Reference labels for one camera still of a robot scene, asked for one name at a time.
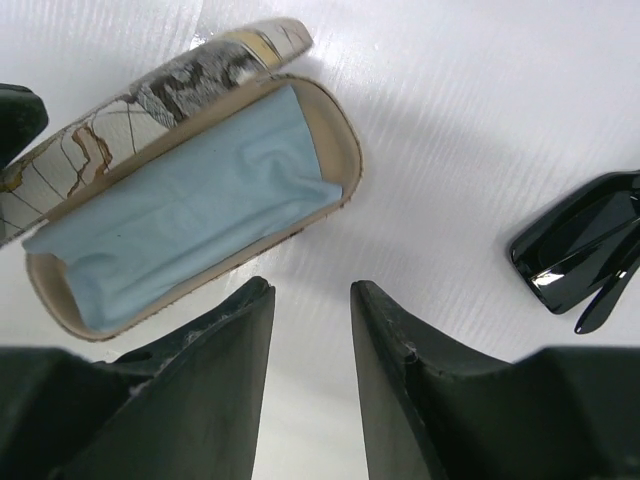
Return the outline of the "patterned glasses case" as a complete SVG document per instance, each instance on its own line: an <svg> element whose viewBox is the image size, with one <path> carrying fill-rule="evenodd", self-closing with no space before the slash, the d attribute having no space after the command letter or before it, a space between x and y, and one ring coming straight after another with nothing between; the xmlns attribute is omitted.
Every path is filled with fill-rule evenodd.
<svg viewBox="0 0 640 480"><path fill-rule="evenodd" d="M113 338L349 201L348 117L283 73L312 44L288 17L228 31L2 155L1 241L63 329Z"/></svg>

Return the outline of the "blue cleaning cloth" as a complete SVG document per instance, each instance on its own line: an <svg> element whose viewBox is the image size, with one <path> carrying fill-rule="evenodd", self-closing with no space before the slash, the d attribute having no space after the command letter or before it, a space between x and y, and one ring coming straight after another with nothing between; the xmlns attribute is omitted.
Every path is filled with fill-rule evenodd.
<svg viewBox="0 0 640 480"><path fill-rule="evenodd" d="M27 273L62 328L99 341L342 197L322 172L301 93L286 84L37 230L23 244Z"/></svg>

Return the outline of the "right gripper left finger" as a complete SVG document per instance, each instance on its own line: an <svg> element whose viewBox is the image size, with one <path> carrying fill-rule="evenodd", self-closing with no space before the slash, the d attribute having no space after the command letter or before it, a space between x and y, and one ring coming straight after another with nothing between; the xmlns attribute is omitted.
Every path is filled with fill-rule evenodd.
<svg viewBox="0 0 640 480"><path fill-rule="evenodd" d="M219 306L104 366L138 384L59 479L249 479L275 288L253 277Z"/></svg>

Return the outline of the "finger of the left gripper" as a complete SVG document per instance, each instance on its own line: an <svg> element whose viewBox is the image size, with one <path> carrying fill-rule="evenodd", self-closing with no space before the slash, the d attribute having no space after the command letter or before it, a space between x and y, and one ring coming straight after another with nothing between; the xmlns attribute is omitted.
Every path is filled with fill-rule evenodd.
<svg viewBox="0 0 640 480"><path fill-rule="evenodd" d="M0 164L6 168L48 125L42 99L21 85L0 87Z"/></svg>

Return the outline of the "black sunglasses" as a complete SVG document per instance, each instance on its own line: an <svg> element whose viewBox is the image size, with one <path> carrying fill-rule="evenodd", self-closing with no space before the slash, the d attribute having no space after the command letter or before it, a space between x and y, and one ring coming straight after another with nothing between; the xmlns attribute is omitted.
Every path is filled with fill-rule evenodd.
<svg viewBox="0 0 640 480"><path fill-rule="evenodd" d="M521 231L508 252L551 313L591 297L574 332L599 329L639 270L639 172L607 173L577 188Z"/></svg>

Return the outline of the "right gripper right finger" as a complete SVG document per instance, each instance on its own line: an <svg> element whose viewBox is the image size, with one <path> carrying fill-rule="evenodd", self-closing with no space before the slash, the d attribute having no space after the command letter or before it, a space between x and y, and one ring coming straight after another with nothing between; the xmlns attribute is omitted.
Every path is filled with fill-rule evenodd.
<svg viewBox="0 0 640 480"><path fill-rule="evenodd" d="M548 477L530 368L454 340L372 281L350 301L370 478Z"/></svg>

